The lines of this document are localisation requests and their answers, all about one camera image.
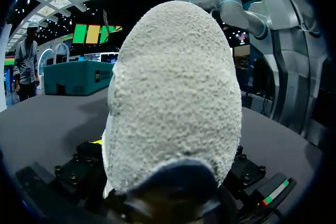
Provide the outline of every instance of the black pants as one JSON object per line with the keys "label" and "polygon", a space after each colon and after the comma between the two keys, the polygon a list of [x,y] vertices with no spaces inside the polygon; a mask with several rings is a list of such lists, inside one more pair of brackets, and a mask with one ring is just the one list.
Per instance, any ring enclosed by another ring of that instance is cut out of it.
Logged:
{"label": "black pants", "polygon": [[20,83],[20,92],[19,92],[20,102],[27,100],[28,97],[36,96],[36,84],[35,82],[30,84],[21,84]]}

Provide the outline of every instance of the gray shirt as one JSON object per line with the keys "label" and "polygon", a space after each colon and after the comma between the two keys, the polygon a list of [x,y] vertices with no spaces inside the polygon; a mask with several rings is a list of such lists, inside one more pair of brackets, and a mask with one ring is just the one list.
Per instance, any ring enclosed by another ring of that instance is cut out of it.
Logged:
{"label": "gray shirt", "polygon": [[37,43],[26,47],[26,40],[21,41],[15,51],[15,61],[13,75],[20,74],[19,82],[21,84],[30,84],[36,80],[35,71],[37,71]]}

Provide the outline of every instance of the teal counter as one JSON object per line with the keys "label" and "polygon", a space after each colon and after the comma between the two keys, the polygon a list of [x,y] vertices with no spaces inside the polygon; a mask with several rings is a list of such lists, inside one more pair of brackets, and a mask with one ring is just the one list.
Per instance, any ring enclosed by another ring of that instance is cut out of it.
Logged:
{"label": "teal counter", "polygon": [[108,87],[114,64],[81,60],[44,67],[45,94],[90,95]]}

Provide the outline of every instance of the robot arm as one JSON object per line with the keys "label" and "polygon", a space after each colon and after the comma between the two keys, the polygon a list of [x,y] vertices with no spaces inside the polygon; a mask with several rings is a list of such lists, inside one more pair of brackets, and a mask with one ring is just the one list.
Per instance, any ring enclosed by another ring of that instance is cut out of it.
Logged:
{"label": "robot arm", "polygon": [[189,2],[202,9],[217,9],[228,25],[249,31],[257,39],[267,36],[267,24],[255,13],[243,9],[242,0],[176,0]]}

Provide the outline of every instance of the white fuzzy object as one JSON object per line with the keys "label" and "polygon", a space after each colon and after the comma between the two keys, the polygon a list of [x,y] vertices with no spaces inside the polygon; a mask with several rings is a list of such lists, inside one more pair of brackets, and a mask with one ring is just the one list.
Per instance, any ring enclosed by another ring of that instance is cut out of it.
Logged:
{"label": "white fuzzy object", "polygon": [[230,170],[240,89],[221,28],[196,5],[167,2],[141,18],[114,65],[108,106],[103,160],[116,190],[185,157],[210,167],[218,185]]}

